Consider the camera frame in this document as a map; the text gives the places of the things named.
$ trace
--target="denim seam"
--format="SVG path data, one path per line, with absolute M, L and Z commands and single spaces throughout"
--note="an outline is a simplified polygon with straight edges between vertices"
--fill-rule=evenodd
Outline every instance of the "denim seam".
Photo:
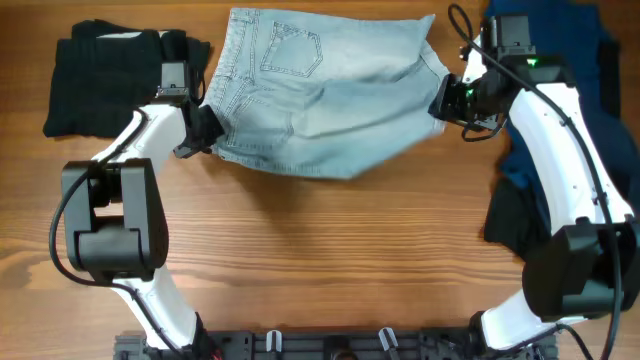
M 236 155 L 228 150 L 216 146 L 216 152 L 223 160 L 230 160 L 259 170 L 278 172 L 283 175 L 311 176 L 321 175 L 320 168 L 315 165 L 287 165 L 280 162 L 267 163 L 261 159 L 254 159 Z
M 239 121 L 240 121 L 240 119 L 238 118 L 237 114 L 238 113 L 242 113 L 249 105 L 251 105 L 254 102 L 255 103 L 259 103 L 259 104 L 263 104 L 265 106 L 270 106 L 266 102 L 264 102 L 262 100 L 254 99 L 254 98 L 248 98 L 246 102 L 244 102 L 242 105 L 240 105 L 240 107 L 238 107 L 234 111 L 234 114 L 236 116 L 232 116 L 234 118 L 234 121 L 233 122 L 231 122 L 231 121 L 229 122 L 230 125 L 231 125 L 231 132 L 229 133 L 229 137 L 227 138 L 227 145 L 228 146 L 242 148 L 242 149 L 271 150 L 275 146 L 279 146 L 279 145 L 282 145 L 283 143 L 285 143 L 287 141 L 287 139 L 289 139 L 291 137 L 291 135 L 293 135 L 293 125 L 291 124 L 291 113 L 287 113 L 287 118 L 285 120 L 285 132 L 282 134 L 281 137 L 278 138 L 277 141 L 273 141 L 272 144 L 270 144 L 270 145 L 259 145 L 259 144 L 238 144 L 238 143 L 236 143 L 236 132 L 237 132 L 238 124 L 239 124 Z
M 236 50 L 236 54 L 233 59 L 233 71 L 231 72 L 231 77 L 236 77 L 236 70 L 238 69 L 238 57 L 240 57 L 240 53 L 242 52 L 242 46 L 244 45 L 244 37 L 247 34 L 247 23 L 242 23 L 242 35 L 240 36 L 240 42 L 238 43 L 238 48 Z
M 250 66 L 249 77 L 251 78 L 251 82 L 255 82 L 256 78 L 256 42 L 258 39 L 258 28 L 260 25 L 260 10 L 256 9 L 254 12 L 254 21 L 253 21 L 253 39 L 251 39 L 251 51 L 250 51 Z
M 260 70 L 279 72 L 279 73 L 284 73 L 284 74 L 289 74 L 289 75 L 299 76 L 299 77 L 306 77 L 306 78 L 311 76 L 313 71 L 320 65 L 320 63 L 324 59 L 323 56 L 322 56 L 322 46 L 320 45 L 321 44 L 320 35 L 318 35 L 316 33 L 312 33 L 312 32 L 306 31 L 306 30 L 303 30 L 303 29 L 299 29 L 299 28 L 296 28 L 294 26 L 287 25 L 287 24 L 284 24 L 284 23 L 281 23 L 281 22 L 278 22 L 278 21 L 275 21 L 274 24 L 275 25 L 273 27 L 273 30 L 271 31 L 271 39 L 269 41 L 269 45 L 267 46 L 267 52 L 265 52 L 264 56 L 262 57 L 262 61 L 260 63 Z M 281 25 L 283 28 L 285 28 L 285 30 L 283 32 L 278 33 L 278 31 L 277 31 L 277 26 L 278 25 Z M 313 39 L 313 41 L 316 43 L 316 56 L 318 58 L 309 67 L 309 69 L 307 71 L 300 72 L 300 71 L 294 71 L 294 70 L 290 70 L 290 69 L 285 69 L 285 68 L 278 67 L 278 66 L 267 65 L 267 58 L 271 54 L 271 51 L 272 51 L 271 49 L 273 48 L 273 45 L 274 45 L 274 42 L 275 42 L 275 38 L 277 36 L 282 37 L 281 41 L 284 41 L 287 38 L 283 37 L 283 35 L 300 35 L 300 34 L 308 34 L 308 35 L 310 35 L 311 38 Z
M 238 99 L 240 98 L 240 96 L 242 96 L 242 94 L 244 94 L 244 89 L 247 88 L 247 85 L 249 85 L 250 81 L 251 81 L 250 79 L 244 79 L 244 81 L 242 81 L 242 85 L 240 85 L 240 89 L 238 89 L 238 91 L 236 91 L 236 94 L 233 96 L 233 99 L 231 99 L 231 102 L 229 103 L 229 105 L 225 109 L 225 111 L 223 113 L 224 117 L 229 117 L 229 114 L 231 113 L 231 109 L 233 109 L 233 107 L 236 105 L 236 103 L 238 102 Z

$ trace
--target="folded black shirt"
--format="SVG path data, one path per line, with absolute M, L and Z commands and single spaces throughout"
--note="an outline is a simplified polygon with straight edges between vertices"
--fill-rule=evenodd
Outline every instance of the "folded black shirt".
M 160 85 L 163 62 L 186 61 L 194 70 L 192 93 L 203 81 L 210 44 L 169 30 L 142 30 L 132 38 L 98 36 L 141 31 L 106 21 L 73 26 L 71 39 L 58 41 L 51 81 L 47 137 L 117 137 L 136 107 L 147 104 Z

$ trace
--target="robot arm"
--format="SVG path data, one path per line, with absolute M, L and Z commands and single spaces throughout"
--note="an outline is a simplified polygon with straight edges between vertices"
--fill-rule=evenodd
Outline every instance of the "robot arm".
M 631 207 L 613 186 L 591 141 L 571 74 L 561 59 L 536 55 L 527 16 L 485 20 L 475 44 L 495 63 L 551 99 L 575 127 L 574 132 L 539 94 L 491 66 L 494 62 L 484 61 L 470 46 L 461 53 L 461 58 L 468 60 L 464 77 L 445 78 L 430 108 L 436 117 L 464 126 L 463 138 L 467 130 L 487 129 L 493 131 L 491 136 L 497 134 L 507 121 L 498 124 L 497 115 L 508 114 L 504 118 L 510 119 L 524 138 L 549 205 L 552 240 L 528 259 L 523 289 L 472 320 L 484 348 L 503 351 L 553 331 L 556 324 L 573 324 L 612 311 L 615 275 L 609 227 L 614 228 L 613 241 L 625 249 L 619 257 L 621 309 L 628 310 L 640 290 L 634 281 L 640 270 L 640 231 Z M 593 167 L 588 164 L 589 155 Z M 596 180 L 606 194 L 612 224 L 599 203 Z

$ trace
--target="stitching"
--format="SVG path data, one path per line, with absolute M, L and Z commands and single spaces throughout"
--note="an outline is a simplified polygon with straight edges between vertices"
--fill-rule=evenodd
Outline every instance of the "stitching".
M 285 112 L 286 114 L 286 119 L 284 120 L 284 133 L 281 136 L 278 136 L 276 140 L 273 141 L 272 144 L 242 144 L 242 143 L 237 143 L 236 142 L 236 134 L 238 132 L 238 124 L 240 123 L 240 118 L 239 118 L 239 114 L 241 114 L 243 111 L 246 110 L 246 108 L 252 104 L 252 103 L 259 103 L 259 104 L 263 104 L 265 106 L 271 107 L 269 104 L 267 104 L 266 102 L 262 101 L 262 100 L 258 100 L 255 98 L 247 98 L 247 100 L 240 105 L 232 114 L 232 118 L 233 118 L 233 122 L 231 123 L 231 132 L 229 134 L 229 137 L 227 139 L 227 144 L 229 146 L 234 146 L 234 147 L 239 147 L 239 148 L 245 148 L 245 149 L 273 149 L 274 146 L 277 145 L 281 145 L 283 144 L 288 138 L 291 137 L 291 135 L 293 135 L 293 124 L 291 122 L 291 113 L 290 112 Z
M 255 67 L 255 58 L 256 58 L 256 41 L 258 39 L 258 27 L 260 25 L 260 10 L 255 10 L 255 21 L 253 22 L 253 39 L 251 40 L 251 56 L 250 56 L 250 66 L 249 77 L 251 81 L 255 81 L 256 67 Z
M 244 81 L 242 82 L 242 85 L 240 85 L 240 89 L 238 89 L 238 91 L 234 95 L 233 99 L 231 99 L 231 102 L 229 103 L 229 106 L 227 106 L 227 109 L 224 111 L 224 116 L 225 117 L 229 116 L 229 113 L 231 113 L 231 109 L 233 109 L 235 104 L 238 102 L 238 99 L 240 98 L 240 96 L 242 94 L 244 94 L 244 89 L 246 89 L 246 87 L 247 87 L 247 85 L 249 85 L 250 81 L 251 81 L 250 79 L 244 79 Z
M 283 73 L 283 74 L 289 74 L 289 75 L 293 75 L 293 76 L 299 76 L 299 77 L 306 77 L 308 78 L 309 76 L 311 76 L 311 74 L 313 73 L 313 71 L 320 65 L 320 63 L 322 62 L 322 60 L 324 59 L 322 56 L 322 46 L 320 45 L 321 41 L 320 41 L 320 35 L 316 34 L 316 33 L 312 33 L 306 30 L 302 30 L 287 24 L 283 24 L 280 22 L 275 21 L 274 22 L 275 26 L 273 27 L 272 31 L 271 31 L 271 40 L 269 41 L 269 46 L 267 48 L 267 52 L 264 54 L 264 57 L 262 58 L 262 62 L 260 63 L 260 69 L 264 70 L 264 71 L 273 71 L 273 72 L 278 72 L 278 73 Z M 267 59 L 269 57 L 269 55 L 271 55 L 271 53 L 274 51 L 274 43 L 275 43 L 275 38 L 276 36 L 278 36 L 280 38 L 280 41 L 284 41 L 287 40 L 293 36 L 298 36 L 298 35 L 306 35 L 309 38 L 312 38 L 313 41 L 316 43 L 316 56 L 317 59 L 316 61 L 309 67 L 309 69 L 307 69 L 307 71 L 305 72 L 300 72 L 300 71 L 295 71 L 295 70 L 291 70 L 291 69 L 286 69 L 286 68 L 282 68 L 279 66 L 271 66 L 271 65 L 267 65 Z
M 267 62 L 267 57 L 271 54 L 271 48 L 273 47 L 273 42 L 276 38 L 276 27 L 274 26 L 271 29 L 271 38 L 269 40 L 269 45 L 267 46 L 267 51 L 264 53 L 264 56 L 262 57 L 262 61 L 260 62 L 260 68 L 262 69 L 262 67 L 264 66 L 264 64 Z
M 240 35 L 240 42 L 238 43 L 238 47 L 236 49 L 236 54 L 233 58 L 233 70 L 231 71 L 231 77 L 235 77 L 236 75 L 236 69 L 238 68 L 238 57 L 240 56 L 240 53 L 242 52 L 242 45 L 244 44 L 244 37 L 246 35 L 247 32 L 247 23 L 246 22 L 242 22 L 242 31 L 241 31 L 241 35 Z
M 240 107 L 238 107 L 234 112 L 233 112 L 233 116 L 232 117 L 232 121 L 230 121 L 230 125 L 231 125 L 231 133 L 229 134 L 229 138 L 227 139 L 228 143 L 233 143 L 236 141 L 236 133 L 237 133 L 237 128 L 238 128 L 238 123 L 240 122 L 239 117 L 237 116 L 238 113 L 243 112 L 247 106 L 249 106 L 249 104 L 251 104 L 253 102 L 252 98 L 247 98 L 247 100 L 240 105 Z

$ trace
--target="black fabric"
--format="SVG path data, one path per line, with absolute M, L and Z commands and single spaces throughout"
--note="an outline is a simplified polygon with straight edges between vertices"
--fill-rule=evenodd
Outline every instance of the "black fabric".
M 533 189 L 520 189 L 507 178 L 498 181 L 489 205 L 484 239 L 506 246 L 524 260 L 531 250 L 549 241 Z
M 600 41 L 600 105 L 609 115 L 620 117 L 620 45 L 616 41 Z
M 133 31 L 140 30 L 87 20 L 73 26 L 71 39 L 58 41 L 43 128 L 47 137 L 117 137 L 133 109 L 155 96 L 163 62 L 188 62 L 192 93 L 198 93 L 209 61 L 208 42 L 187 37 L 182 30 L 169 30 L 162 37 L 144 30 L 133 38 L 97 39 Z

